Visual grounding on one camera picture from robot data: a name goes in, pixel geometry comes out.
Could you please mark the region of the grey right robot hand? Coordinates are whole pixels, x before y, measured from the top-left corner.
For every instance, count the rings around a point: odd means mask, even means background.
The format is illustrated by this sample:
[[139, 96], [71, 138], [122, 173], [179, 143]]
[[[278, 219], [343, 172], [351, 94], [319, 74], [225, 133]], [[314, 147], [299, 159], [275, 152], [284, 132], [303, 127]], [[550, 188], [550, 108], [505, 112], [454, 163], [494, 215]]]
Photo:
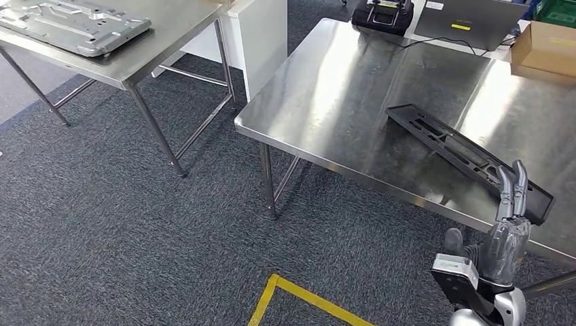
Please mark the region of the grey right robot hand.
[[528, 173], [521, 160], [513, 162], [515, 178], [512, 179], [502, 166], [497, 168], [500, 181], [500, 203], [496, 223], [480, 244], [463, 244], [461, 231], [446, 231], [443, 252], [469, 258], [479, 277], [492, 285], [510, 287], [522, 263], [530, 237], [531, 222], [525, 217]]

